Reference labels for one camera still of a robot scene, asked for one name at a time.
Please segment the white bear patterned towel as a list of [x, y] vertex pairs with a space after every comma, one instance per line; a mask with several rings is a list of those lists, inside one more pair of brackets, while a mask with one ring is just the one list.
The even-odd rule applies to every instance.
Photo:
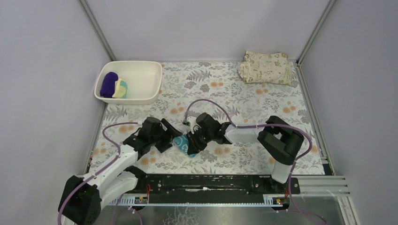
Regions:
[[189, 141], [187, 135], [181, 135], [173, 139], [173, 144], [189, 157], [195, 157], [197, 154], [188, 154]]

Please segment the yellow teal patterned towel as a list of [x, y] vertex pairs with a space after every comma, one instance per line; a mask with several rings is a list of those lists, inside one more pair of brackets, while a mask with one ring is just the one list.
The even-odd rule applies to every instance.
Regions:
[[128, 84], [121, 78], [115, 82], [115, 91], [112, 98], [126, 98], [127, 97]]

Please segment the purple towel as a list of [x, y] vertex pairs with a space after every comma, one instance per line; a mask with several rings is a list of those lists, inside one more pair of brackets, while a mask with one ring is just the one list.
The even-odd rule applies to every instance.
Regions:
[[115, 83], [118, 81], [118, 74], [109, 72], [105, 75], [100, 89], [100, 96], [103, 98], [112, 98], [115, 93]]

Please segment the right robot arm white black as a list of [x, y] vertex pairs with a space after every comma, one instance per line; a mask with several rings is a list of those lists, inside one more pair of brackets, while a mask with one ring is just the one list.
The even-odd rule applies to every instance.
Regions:
[[238, 126], [232, 122], [220, 123], [208, 113], [202, 113], [188, 118], [185, 124], [190, 127], [186, 135], [188, 155], [203, 151], [209, 142], [259, 143], [275, 159], [271, 179], [280, 184], [288, 181], [305, 139], [302, 132], [277, 116], [269, 117], [265, 124]]

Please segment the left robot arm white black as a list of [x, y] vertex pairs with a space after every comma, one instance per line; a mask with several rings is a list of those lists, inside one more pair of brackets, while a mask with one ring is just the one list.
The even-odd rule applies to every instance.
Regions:
[[111, 201], [137, 187], [139, 178], [126, 170], [140, 160], [151, 147], [164, 152], [172, 141], [182, 136], [166, 119], [147, 117], [137, 131], [122, 144], [110, 138], [117, 152], [96, 170], [71, 176], [64, 187], [58, 208], [57, 223], [65, 219], [76, 225], [92, 225]]

